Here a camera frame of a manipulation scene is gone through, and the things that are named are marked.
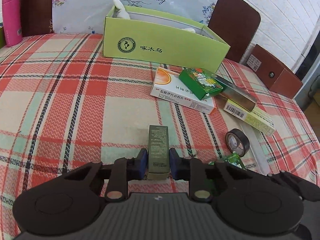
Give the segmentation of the black tape roll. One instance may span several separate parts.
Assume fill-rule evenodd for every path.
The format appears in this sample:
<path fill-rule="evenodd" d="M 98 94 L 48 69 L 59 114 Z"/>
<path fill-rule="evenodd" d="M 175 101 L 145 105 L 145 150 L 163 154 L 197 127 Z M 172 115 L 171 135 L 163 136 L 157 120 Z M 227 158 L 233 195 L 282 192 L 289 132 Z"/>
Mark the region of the black tape roll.
<path fill-rule="evenodd" d="M 248 137 L 239 129 L 234 128 L 225 135 L 228 149 L 242 158 L 250 149 Z"/>

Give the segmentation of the tan wooden-look box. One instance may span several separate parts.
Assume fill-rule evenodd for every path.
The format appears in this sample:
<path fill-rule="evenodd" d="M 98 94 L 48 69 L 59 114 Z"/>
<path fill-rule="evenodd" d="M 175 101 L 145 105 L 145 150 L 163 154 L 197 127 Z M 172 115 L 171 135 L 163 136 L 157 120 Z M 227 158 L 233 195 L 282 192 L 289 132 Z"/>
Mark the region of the tan wooden-look box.
<path fill-rule="evenodd" d="M 257 99 L 254 96 L 223 77 L 215 75 L 214 79 L 222 86 L 221 95 L 237 103 L 247 111 L 253 111 L 257 104 Z"/>

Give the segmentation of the plaid bed sheet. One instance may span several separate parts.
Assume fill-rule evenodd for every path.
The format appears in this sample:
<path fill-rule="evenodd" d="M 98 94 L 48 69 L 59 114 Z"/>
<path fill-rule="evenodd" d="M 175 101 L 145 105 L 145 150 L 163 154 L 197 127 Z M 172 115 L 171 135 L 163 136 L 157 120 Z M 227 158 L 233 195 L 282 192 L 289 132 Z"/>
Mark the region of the plaid bed sheet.
<path fill-rule="evenodd" d="M 200 113 L 150 95 L 156 69 L 180 67 L 102 56 L 97 34 L 48 34 L 1 49 L 1 239 L 14 239 L 14 200 L 89 162 L 112 164 L 147 148 L 149 125 L 168 126 L 170 147 L 208 163 L 229 155 L 225 134 L 245 123 L 215 97 Z M 224 60 L 217 74 L 251 93 L 276 131 L 254 129 L 270 173 L 319 186 L 319 140 L 295 100 L 270 92 L 246 66 Z"/>

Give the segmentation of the large green cardboard box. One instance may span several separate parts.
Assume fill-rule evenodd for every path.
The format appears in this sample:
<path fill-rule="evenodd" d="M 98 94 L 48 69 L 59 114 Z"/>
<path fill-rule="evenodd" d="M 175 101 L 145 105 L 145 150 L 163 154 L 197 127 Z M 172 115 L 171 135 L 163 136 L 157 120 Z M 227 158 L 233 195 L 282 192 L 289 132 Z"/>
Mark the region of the large green cardboard box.
<path fill-rule="evenodd" d="M 129 7 L 130 20 L 105 17 L 103 56 L 217 71 L 230 46 L 205 24 L 157 10 Z M 196 33 L 184 31 L 193 28 Z"/>

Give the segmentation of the pink thermos bottle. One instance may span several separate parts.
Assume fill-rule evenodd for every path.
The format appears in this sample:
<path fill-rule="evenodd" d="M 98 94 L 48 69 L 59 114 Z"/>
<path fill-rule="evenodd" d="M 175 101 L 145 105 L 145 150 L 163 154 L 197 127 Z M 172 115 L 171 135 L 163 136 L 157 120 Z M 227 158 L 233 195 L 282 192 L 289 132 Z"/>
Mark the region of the pink thermos bottle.
<path fill-rule="evenodd" d="M 12 47 L 22 41 L 20 0 L 2 0 L 2 16 L 5 41 Z"/>

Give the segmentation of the yellow-green medicine box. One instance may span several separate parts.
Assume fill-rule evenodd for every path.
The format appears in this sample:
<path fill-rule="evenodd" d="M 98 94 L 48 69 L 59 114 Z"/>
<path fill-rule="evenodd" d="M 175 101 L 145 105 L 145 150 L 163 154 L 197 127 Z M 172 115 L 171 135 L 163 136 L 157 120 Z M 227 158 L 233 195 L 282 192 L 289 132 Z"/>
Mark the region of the yellow-green medicine box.
<path fill-rule="evenodd" d="M 272 116 L 255 106 L 251 112 L 237 103 L 228 99 L 224 111 L 244 121 L 267 136 L 272 136 L 276 131 Z"/>

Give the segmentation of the green box with items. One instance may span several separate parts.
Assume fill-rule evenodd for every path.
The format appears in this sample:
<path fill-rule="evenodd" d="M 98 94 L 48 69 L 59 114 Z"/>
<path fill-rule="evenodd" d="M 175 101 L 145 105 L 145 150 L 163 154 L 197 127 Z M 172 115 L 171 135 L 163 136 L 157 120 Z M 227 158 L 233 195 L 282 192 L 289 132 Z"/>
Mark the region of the green box with items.
<path fill-rule="evenodd" d="M 5 41 L 4 29 L 3 27 L 0 27 L 0 49 L 3 48 L 5 45 L 6 45 L 6 41 Z"/>

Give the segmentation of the dark brown headboard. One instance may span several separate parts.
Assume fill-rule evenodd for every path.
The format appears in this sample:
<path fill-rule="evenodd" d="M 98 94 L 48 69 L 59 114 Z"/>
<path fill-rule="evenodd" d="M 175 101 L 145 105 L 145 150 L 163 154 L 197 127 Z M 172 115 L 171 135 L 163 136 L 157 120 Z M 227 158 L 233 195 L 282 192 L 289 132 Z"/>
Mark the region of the dark brown headboard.
<path fill-rule="evenodd" d="M 22 35 L 53 32 L 50 0 L 21 0 Z M 261 21 L 260 14 L 244 0 L 218 0 L 209 28 L 230 46 L 226 58 L 240 62 Z"/>

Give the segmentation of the dark green slim box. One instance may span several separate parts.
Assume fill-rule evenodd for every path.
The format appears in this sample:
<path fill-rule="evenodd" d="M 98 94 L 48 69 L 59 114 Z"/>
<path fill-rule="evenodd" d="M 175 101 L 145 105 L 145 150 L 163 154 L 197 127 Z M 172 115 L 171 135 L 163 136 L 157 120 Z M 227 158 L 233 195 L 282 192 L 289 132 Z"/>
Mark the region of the dark green slim box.
<path fill-rule="evenodd" d="M 149 126 L 148 180 L 166 180 L 170 173 L 167 126 Z"/>

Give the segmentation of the small green sachet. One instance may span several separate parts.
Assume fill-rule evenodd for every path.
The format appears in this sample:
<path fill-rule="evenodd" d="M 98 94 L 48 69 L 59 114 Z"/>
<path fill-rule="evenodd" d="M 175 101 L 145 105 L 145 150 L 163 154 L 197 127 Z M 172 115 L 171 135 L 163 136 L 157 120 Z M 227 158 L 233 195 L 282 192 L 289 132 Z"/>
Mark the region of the small green sachet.
<path fill-rule="evenodd" d="M 240 155 L 235 152 L 232 152 L 230 155 L 224 156 L 222 158 L 216 159 L 216 161 L 210 161 L 209 165 L 214 165 L 217 162 L 229 163 L 233 166 L 246 170 L 244 163 L 242 162 Z"/>

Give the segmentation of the brown open cardboard box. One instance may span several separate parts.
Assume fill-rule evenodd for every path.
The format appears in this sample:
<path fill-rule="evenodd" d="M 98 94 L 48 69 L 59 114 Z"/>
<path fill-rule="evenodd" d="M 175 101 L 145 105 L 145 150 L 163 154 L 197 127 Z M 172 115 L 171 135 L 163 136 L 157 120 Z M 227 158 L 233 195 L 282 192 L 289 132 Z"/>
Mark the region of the brown open cardboard box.
<path fill-rule="evenodd" d="M 256 44 L 246 62 L 268 90 L 289 99 L 295 97 L 303 83 L 284 63 Z"/>

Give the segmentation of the white orange medicine box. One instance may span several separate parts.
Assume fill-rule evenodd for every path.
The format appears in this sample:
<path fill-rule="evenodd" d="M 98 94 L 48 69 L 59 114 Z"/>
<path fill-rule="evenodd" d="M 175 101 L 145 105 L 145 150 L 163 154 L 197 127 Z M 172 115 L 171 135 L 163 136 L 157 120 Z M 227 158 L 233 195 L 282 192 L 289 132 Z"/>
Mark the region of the white orange medicine box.
<path fill-rule="evenodd" d="M 199 100 L 178 77 L 178 73 L 158 67 L 150 95 L 205 114 L 213 113 L 216 109 L 214 99 Z"/>

